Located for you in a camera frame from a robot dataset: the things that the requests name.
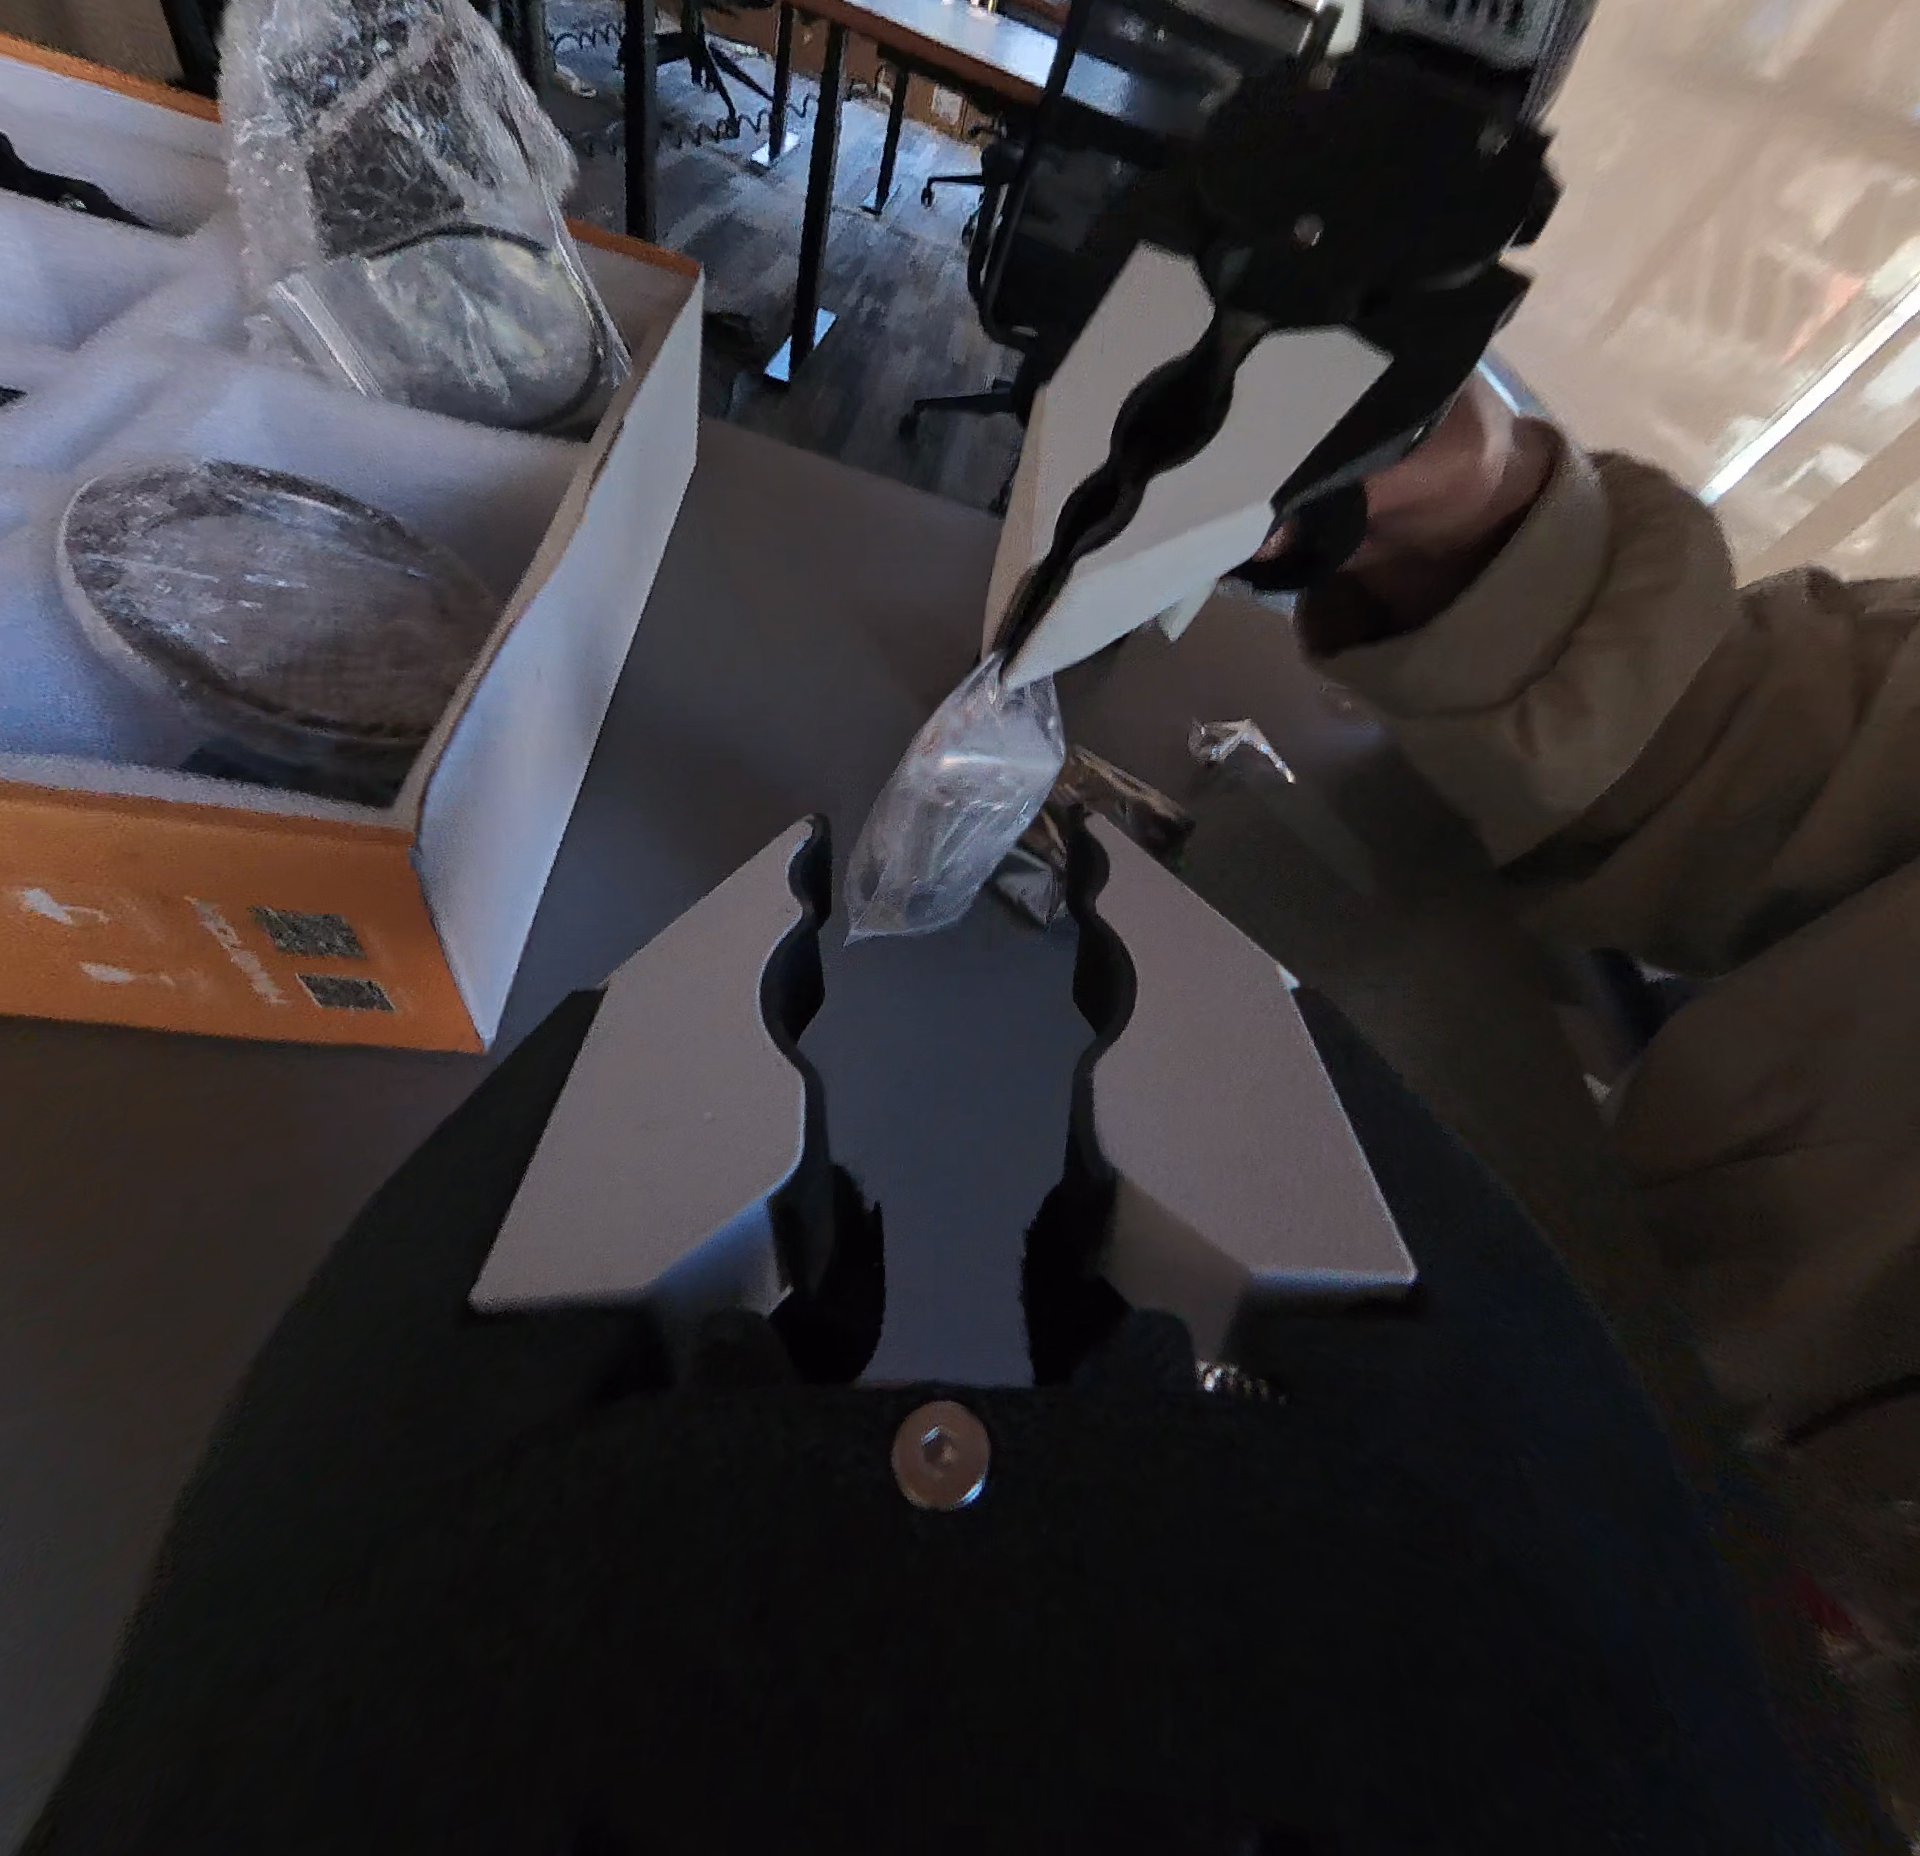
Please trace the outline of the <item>zip bag of assorted screws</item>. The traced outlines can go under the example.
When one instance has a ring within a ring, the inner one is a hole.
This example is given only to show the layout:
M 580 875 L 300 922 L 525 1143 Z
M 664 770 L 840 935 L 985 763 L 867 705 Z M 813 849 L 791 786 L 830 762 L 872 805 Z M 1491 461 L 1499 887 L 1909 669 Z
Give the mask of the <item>zip bag of assorted screws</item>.
M 1051 678 L 1014 686 L 979 660 L 916 731 L 865 814 L 841 877 L 846 944 L 963 920 L 1068 758 Z

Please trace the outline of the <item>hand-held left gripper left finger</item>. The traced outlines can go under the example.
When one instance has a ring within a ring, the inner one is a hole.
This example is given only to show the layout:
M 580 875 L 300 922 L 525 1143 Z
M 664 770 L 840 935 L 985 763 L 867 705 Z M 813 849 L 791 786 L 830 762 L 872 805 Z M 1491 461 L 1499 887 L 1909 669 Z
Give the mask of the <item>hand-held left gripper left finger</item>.
M 674 1362 L 713 1315 L 760 1315 L 800 1377 L 865 1372 L 884 1223 L 804 1052 L 830 908 L 830 823 L 805 814 L 612 970 L 472 1313 L 632 1312 Z

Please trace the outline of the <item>small crumpled clear bag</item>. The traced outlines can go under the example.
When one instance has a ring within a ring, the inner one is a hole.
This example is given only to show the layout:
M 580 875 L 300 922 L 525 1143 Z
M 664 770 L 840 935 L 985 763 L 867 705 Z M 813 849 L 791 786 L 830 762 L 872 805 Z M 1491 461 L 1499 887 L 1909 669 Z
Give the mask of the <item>small crumpled clear bag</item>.
M 1265 735 L 1260 722 L 1248 715 L 1195 717 L 1187 728 L 1186 746 L 1193 763 L 1206 770 L 1244 763 L 1265 770 L 1284 786 L 1298 782 L 1295 770 L 1286 762 L 1280 747 Z

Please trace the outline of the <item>beige roller blind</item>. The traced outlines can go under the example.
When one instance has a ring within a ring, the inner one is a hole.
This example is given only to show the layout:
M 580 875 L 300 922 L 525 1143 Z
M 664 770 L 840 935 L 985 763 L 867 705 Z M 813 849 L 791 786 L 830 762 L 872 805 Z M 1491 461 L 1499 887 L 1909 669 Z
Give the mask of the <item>beige roller blind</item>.
M 1509 339 L 1590 448 L 1716 509 L 1739 575 L 1916 570 L 1917 0 L 1600 0 Z

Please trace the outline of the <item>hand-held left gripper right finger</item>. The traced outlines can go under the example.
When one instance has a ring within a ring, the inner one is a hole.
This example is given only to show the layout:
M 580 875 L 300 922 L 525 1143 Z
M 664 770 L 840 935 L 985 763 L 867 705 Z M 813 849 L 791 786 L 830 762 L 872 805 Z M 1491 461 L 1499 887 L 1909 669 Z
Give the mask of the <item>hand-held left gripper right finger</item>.
M 1404 1307 L 1418 1265 L 1281 963 L 1101 814 L 1068 823 L 1066 896 L 1087 1042 L 1023 1234 L 1034 1382 L 1130 1315 L 1252 1365 L 1275 1317 Z

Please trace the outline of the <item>clear bagged part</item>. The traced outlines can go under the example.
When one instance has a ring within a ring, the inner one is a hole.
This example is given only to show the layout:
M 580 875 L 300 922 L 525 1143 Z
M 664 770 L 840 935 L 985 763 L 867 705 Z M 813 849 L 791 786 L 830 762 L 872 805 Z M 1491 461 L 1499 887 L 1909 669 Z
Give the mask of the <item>clear bagged part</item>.
M 184 713 L 215 774 L 392 803 L 499 616 L 449 547 L 325 484 L 218 457 L 89 476 L 55 537 L 83 644 Z

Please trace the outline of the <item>silver foil bag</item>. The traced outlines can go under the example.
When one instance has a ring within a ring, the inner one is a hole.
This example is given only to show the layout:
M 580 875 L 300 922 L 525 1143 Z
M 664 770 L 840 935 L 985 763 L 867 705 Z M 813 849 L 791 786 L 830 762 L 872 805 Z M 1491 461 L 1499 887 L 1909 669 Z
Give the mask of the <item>silver foil bag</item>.
M 1174 797 L 1080 743 L 1068 746 L 1043 803 L 985 884 L 999 903 L 1038 930 L 1068 914 L 1069 829 L 1078 816 L 1107 819 L 1162 862 L 1175 858 L 1193 829 L 1192 816 Z

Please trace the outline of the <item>person's right hand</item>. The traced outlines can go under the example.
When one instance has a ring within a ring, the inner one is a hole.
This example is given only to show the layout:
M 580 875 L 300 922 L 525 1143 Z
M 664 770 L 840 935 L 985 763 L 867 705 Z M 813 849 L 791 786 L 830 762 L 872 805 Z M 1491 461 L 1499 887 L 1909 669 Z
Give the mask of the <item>person's right hand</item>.
M 1354 554 L 1299 593 L 1328 645 L 1405 636 L 1449 608 L 1504 549 L 1547 486 L 1557 434 L 1483 380 L 1396 465 L 1371 476 Z

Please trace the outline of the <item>person's right forearm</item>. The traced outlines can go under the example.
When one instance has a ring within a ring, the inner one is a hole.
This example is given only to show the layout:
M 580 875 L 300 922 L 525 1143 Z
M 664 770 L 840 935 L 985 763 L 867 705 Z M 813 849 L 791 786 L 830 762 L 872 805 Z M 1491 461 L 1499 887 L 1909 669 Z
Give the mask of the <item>person's right forearm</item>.
M 1625 772 L 1728 638 L 1744 591 L 1716 513 L 1665 471 L 1559 432 L 1530 513 L 1449 608 L 1399 636 L 1323 644 L 1311 662 L 1371 710 L 1404 758 L 1507 870 Z

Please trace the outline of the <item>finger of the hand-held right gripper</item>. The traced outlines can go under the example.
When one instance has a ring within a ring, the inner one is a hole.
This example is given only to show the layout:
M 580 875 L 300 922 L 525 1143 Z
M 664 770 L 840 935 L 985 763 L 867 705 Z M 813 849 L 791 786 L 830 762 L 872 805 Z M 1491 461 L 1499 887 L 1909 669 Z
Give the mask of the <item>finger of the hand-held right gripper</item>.
M 1214 320 L 1192 258 L 1138 245 L 1035 395 L 985 613 L 982 656 L 1006 656 L 1016 634 L 1038 626 L 1080 551 L 1110 546 L 1139 509 L 1148 481 L 1187 461 L 1225 422 L 1225 386 L 1198 381 L 1198 413 L 1175 412 L 1169 440 L 1148 438 L 1149 375 L 1195 350 Z
M 1268 537 L 1286 477 L 1387 364 L 1383 347 L 1343 327 L 1261 336 L 1233 375 L 1218 434 L 1148 479 L 1110 544 L 1073 556 L 1059 595 L 1016 631 L 1003 684 L 1027 687 L 1142 626 L 1192 613 Z

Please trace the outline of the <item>small black part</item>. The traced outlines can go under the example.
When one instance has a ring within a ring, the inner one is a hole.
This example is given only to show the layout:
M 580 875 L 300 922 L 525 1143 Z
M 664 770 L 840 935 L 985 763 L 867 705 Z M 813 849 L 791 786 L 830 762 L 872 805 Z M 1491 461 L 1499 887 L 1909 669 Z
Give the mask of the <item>small black part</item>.
M 2 194 L 135 229 L 151 228 L 143 217 L 117 203 L 106 187 L 28 161 L 7 134 L 0 135 L 0 164 Z

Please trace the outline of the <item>orange and white box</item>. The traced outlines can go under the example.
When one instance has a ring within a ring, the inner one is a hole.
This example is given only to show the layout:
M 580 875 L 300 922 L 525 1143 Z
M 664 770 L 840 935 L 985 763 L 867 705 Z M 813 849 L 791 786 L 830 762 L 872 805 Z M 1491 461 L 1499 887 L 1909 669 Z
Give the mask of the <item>orange and white box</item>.
M 482 428 L 247 350 L 203 97 L 4 35 L 4 132 L 135 216 L 4 195 L 4 1018 L 488 1048 L 694 476 L 700 266 L 576 220 L 632 374 L 584 440 Z M 392 513 L 495 606 L 386 805 L 186 767 L 69 606 L 82 487 L 201 460 Z

